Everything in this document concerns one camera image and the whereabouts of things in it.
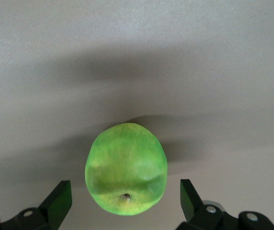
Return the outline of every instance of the black plastic part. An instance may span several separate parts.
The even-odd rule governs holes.
[[[263,214],[241,212],[232,217],[214,205],[204,205],[191,181],[181,180],[181,206],[187,222],[176,230],[274,230],[274,224]]]
[[[189,179],[181,179],[180,193],[181,207],[186,221],[189,222],[198,209],[204,204]]]
[[[213,207],[216,212],[209,212],[207,207]],[[223,212],[219,208],[212,205],[206,205],[199,208],[194,217],[190,220],[189,224],[202,230],[215,230],[221,226],[222,218]]]
[[[70,181],[61,181],[39,206],[52,230],[57,230],[72,205]]]
[[[247,217],[247,214],[254,214],[257,217],[257,220],[251,220]],[[263,214],[258,212],[241,212],[239,214],[239,223],[242,229],[244,230],[274,230],[274,224]]]
[[[72,205],[70,181],[61,181],[39,207],[0,223],[0,230],[57,230]]]

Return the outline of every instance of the apple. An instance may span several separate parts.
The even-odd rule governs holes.
[[[123,123],[105,130],[93,142],[85,181],[101,208],[132,216],[159,202],[167,171],[166,155],[158,139],[141,125]]]

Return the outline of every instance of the metal screw head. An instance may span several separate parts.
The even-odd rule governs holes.
[[[24,217],[29,217],[30,215],[32,215],[33,214],[33,211],[26,211],[26,212],[24,212],[24,214],[23,214],[23,216]]]
[[[251,212],[247,213],[247,218],[252,221],[258,221],[257,216]]]
[[[213,206],[207,206],[206,210],[210,213],[216,213],[217,212],[217,210]]]

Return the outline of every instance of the apple calyx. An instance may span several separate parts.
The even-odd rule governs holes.
[[[125,194],[122,194],[122,195],[121,195],[121,198],[122,198],[122,199],[126,199],[126,201],[129,201],[129,200],[131,199],[131,196],[130,196],[130,194],[125,193]]]

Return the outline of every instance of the apple dent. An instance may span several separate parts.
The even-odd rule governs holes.
[[[154,134],[141,125],[123,123],[105,130],[93,142],[85,182],[102,209],[132,216],[160,201],[167,171],[166,155]]]

